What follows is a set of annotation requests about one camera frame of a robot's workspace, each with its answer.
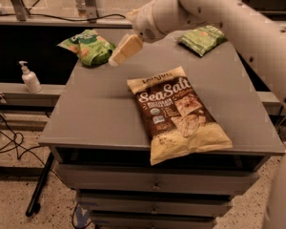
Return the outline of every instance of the floor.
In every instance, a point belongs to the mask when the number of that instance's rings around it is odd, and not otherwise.
[[[9,0],[0,0],[7,10],[10,10]],[[105,0],[104,7],[107,11],[126,11],[135,9],[150,0]],[[45,10],[48,12],[55,12],[63,6],[64,12],[74,15],[74,1],[73,0],[42,0],[36,5],[35,10]],[[22,122],[23,120],[38,120],[46,122],[48,118],[45,115],[19,115],[6,114],[8,123]],[[14,130],[19,132],[24,137],[22,146],[24,148],[38,145],[38,137],[40,132],[28,130]],[[16,137],[20,141],[20,134],[14,135],[9,130],[3,131],[10,138]],[[286,146],[286,127],[282,128],[280,136]],[[6,136],[0,136],[0,148],[8,144],[10,141]],[[7,146],[4,150],[14,148],[13,144]],[[19,152],[23,152],[22,147],[18,147]],[[39,158],[46,162],[49,154],[48,147],[36,148],[32,150]],[[261,169],[258,171],[260,179],[254,184],[245,195],[236,197],[234,207],[223,217],[217,220],[217,226],[214,229],[259,229],[265,211],[268,193],[279,166],[281,157],[272,157]],[[29,166],[29,167],[43,167],[43,164],[36,158],[36,156],[26,153],[21,160],[17,159],[16,150],[0,154],[1,166]],[[73,228],[72,213],[75,207],[75,192],[68,189],[54,173],[49,174],[48,182],[40,198],[41,209],[38,214],[27,218],[25,213],[31,195],[34,191],[36,181],[0,181],[0,229],[45,229],[45,228]]]

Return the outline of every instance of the table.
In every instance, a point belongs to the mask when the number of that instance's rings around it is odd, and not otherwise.
[[[115,44],[131,32],[97,30]],[[176,43],[182,33],[146,44],[117,68],[78,62],[40,136],[96,225],[213,228],[231,199],[258,180],[258,168],[285,153],[231,43],[200,58]],[[150,140],[126,80],[178,66],[234,146],[152,167]]]

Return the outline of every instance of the white pump bottle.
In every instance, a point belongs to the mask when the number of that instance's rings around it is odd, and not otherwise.
[[[26,64],[28,62],[26,61],[19,61],[19,64],[21,65],[21,70],[22,70],[22,79],[24,83],[26,84],[27,88],[31,93],[38,93],[41,89],[42,86],[40,85],[40,82],[34,72],[31,72]]]

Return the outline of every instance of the snack bag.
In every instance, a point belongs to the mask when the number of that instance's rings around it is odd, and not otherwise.
[[[226,41],[224,33],[214,26],[200,27],[178,38],[178,41],[203,56],[220,43]]]
[[[191,153],[232,148],[182,67],[127,83],[152,138],[152,165]]]
[[[58,46],[74,52],[86,66],[106,63],[115,49],[115,45],[98,35],[96,30],[84,30]]]

